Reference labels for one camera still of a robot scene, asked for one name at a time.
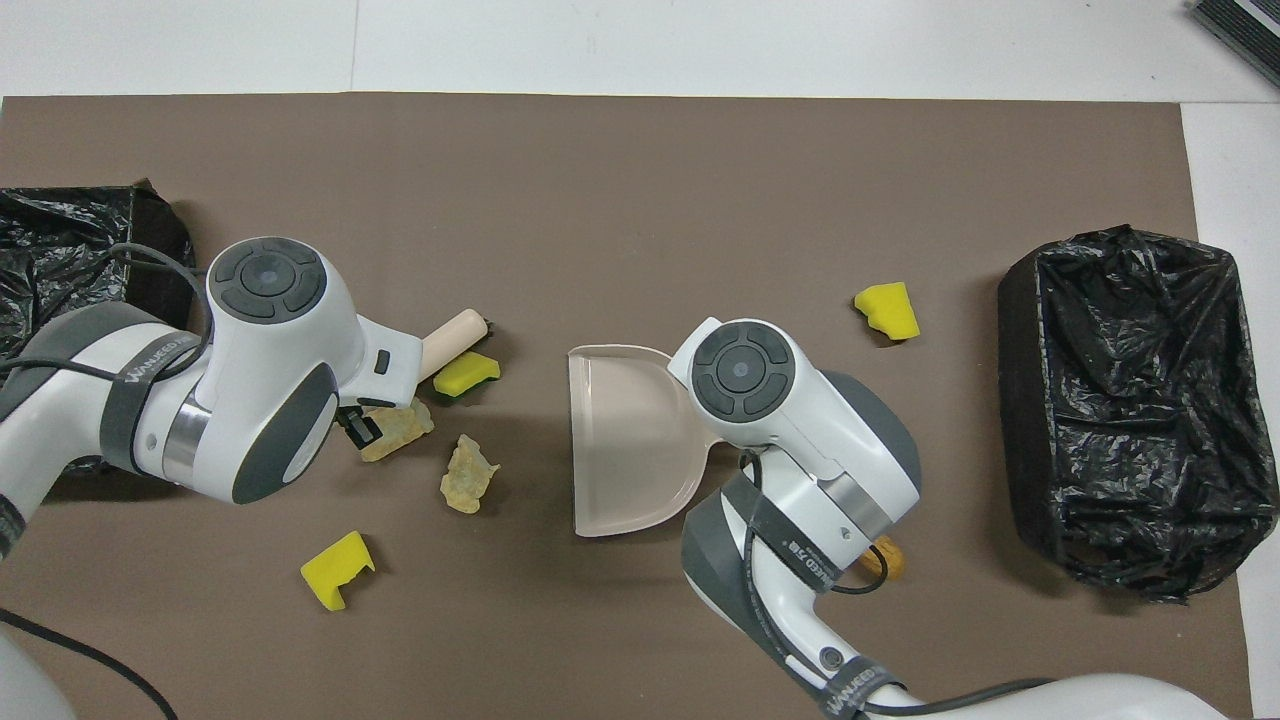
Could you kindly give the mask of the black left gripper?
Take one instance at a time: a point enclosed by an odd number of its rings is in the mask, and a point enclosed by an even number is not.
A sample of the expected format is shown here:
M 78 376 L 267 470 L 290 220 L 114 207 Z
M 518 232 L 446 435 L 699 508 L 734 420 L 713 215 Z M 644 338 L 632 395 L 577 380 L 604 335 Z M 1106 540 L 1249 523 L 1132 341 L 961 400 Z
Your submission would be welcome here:
M 356 448 L 366 448 L 384 436 L 372 413 L 394 409 L 396 405 L 380 400 L 372 400 L 371 405 L 340 405 L 340 428 Z

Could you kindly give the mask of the tan layered bread chunk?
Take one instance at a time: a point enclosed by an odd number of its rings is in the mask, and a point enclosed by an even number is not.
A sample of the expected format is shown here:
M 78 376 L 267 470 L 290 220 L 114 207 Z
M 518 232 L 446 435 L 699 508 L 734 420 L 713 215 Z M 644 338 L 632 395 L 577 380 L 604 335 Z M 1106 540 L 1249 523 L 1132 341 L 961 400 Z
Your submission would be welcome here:
M 365 462 L 376 462 L 435 429 L 430 410 L 420 398 L 412 398 L 407 407 L 375 407 L 365 416 L 381 432 L 360 450 Z

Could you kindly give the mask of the yellow sponge piece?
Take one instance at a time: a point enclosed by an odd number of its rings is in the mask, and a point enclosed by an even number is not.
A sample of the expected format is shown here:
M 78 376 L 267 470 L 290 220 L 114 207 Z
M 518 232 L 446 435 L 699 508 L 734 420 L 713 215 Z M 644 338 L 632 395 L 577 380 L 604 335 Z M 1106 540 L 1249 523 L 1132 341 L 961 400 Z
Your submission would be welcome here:
M 467 351 L 436 372 L 431 378 L 431 387 L 439 395 L 460 398 L 480 384 L 500 377 L 500 364 L 495 359 Z
M 362 571 L 376 571 L 369 544 L 360 530 L 351 530 L 303 562 L 300 575 L 317 602 L 328 611 L 346 609 L 342 588 Z
M 908 287 L 901 281 L 864 288 L 852 297 L 851 306 L 873 331 L 891 341 L 914 340 L 922 333 Z

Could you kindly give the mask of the pale cream bread chunk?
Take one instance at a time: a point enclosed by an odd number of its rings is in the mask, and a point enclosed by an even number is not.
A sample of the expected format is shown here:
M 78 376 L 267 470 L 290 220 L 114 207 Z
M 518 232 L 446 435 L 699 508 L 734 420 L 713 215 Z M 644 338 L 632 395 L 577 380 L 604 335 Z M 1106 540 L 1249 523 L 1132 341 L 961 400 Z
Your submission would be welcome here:
M 490 462 L 484 456 L 477 441 L 461 434 L 440 480 L 445 503 L 458 512 L 479 512 L 483 497 L 500 469 L 500 464 Z

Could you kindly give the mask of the beige hand brush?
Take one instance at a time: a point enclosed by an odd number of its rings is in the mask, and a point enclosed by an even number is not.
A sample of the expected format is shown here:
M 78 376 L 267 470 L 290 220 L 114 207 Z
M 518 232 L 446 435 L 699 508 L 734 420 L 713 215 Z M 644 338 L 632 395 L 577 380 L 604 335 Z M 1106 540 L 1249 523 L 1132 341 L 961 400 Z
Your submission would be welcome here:
M 461 354 L 471 350 L 490 332 L 489 320 L 471 307 L 451 318 L 421 341 L 419 383 L 436 374 Z

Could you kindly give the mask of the beige plastic dustpan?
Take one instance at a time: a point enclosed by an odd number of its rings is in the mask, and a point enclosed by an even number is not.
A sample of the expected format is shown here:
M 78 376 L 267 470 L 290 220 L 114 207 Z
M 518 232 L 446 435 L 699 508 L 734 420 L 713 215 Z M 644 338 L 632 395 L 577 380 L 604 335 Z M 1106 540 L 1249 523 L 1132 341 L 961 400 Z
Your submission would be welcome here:
M 669 361 L 637 345 L 568 351 L 576 536 L 657 527 L 687 507 L 701 484 L 722 439 L 695 413 Z

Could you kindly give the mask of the black bag covered bin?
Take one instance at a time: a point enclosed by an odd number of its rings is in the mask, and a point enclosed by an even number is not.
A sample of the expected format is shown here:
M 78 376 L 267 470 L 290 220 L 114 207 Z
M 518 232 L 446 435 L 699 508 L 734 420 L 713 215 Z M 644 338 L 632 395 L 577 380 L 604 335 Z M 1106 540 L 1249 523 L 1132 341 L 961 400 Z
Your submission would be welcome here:
M 160 477 L 212 337 L 189 233 L 154 188 L 0 190 L 0 491 L 83 459 Z

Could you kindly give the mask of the open black bag lined bin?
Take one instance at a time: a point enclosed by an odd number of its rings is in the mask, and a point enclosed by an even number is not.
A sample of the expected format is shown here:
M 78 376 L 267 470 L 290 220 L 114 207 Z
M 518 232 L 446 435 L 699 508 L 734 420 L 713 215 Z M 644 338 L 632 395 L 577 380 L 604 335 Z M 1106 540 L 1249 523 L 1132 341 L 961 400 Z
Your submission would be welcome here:
M 1117 225 L 1030 251 L 997 288 L 1012 523 L 1071 579 L 1179 603 L 1280 525 L 1235 258 Z

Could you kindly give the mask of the brown table mat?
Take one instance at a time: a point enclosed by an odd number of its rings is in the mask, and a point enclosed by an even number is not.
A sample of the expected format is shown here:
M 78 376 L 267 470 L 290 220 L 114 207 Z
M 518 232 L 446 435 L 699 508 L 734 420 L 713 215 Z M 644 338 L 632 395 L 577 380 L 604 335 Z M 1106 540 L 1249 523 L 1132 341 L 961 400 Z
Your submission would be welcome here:
M 1252 712 L 1235 582 L 1155 605 L 1018 538 L 996 290 L 1042 243 L 1129 224 L 1194 238 L 1174 105 L 342 94 L 10 97 L 0 187 L 147 178 L 204 260 L 283 234 L 357 309 L 428 333 L 462 307 L 502 369 L 366 464 L 342 430 L 243 507 L 164 482 L 63 483 L 0 607 L 119 657 L 182 720 L 820 720 L 694 594 L 682 521 L 573 532 L 566 354 L 672 352 L 708 316 L 785 328 L 915 437 L 905 575 L 820 612 L 933 700 L 1021 676 L 1134 673 Z M 904 282 L 895 342 L 852 309 Z M 461 434 L 502 469 L 474 515 L 440 480 Z M 325 610 L 303 562 L 360 530 L 376 571 Z

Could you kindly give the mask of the brown bread bun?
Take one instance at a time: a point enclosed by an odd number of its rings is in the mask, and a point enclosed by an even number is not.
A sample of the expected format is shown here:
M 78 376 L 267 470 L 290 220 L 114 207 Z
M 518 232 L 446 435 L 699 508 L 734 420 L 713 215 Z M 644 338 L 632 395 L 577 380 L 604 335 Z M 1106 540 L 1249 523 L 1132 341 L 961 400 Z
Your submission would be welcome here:
M 888 582 L 899 580 L 906 569 L 905 553 L 888 536 L 878 537 L 873 546 L 858 559 L 858 564 L 873 579 L 886 574 L 884 579 Z

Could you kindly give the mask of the dark ribbed object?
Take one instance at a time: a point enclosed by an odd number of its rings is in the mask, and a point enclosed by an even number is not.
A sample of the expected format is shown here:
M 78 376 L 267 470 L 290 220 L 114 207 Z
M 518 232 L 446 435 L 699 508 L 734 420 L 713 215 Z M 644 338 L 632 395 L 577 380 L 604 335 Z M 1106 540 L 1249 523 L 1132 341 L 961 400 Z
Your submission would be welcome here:
M 1280 88 L 1280 0 L 1190 0 L 1189 13 Z

